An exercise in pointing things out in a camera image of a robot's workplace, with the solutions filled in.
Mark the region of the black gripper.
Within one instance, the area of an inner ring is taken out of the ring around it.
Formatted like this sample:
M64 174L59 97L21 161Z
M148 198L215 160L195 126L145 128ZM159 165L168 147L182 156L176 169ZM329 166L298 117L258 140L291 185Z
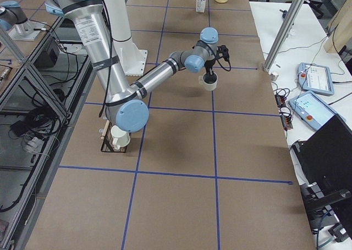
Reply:
M216 53L214 50L211 50L214 59L208 60L205 63L205 70L206 73L203 76L204 82L216 82L217 81L217 76L215 72L213 71L212 67L214 66L215 62L218 62L218 64L225 70L229 71L228 69L225 69L221 63L219 62L219 59L223 58L226 62L229 62L229 51L226 45L221 45L217 46Z

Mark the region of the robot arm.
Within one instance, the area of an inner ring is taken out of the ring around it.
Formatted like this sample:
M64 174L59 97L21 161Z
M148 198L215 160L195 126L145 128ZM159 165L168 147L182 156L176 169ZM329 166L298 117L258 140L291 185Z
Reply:
M125 132L136 132L145 126L149 110L144 98L177 71L197 73L205 69L205 88L214 90L217 76L212 67L220 59L229 60L227 47L218 44L217 30L204 28L192 49L173 52L129 83L125 71L142 65L147 53L131 39L125 0L46 0L46 9L74 23L105 90L102 113Z
M1 28L15 41L34 41L40 33L16 1L1 3Z

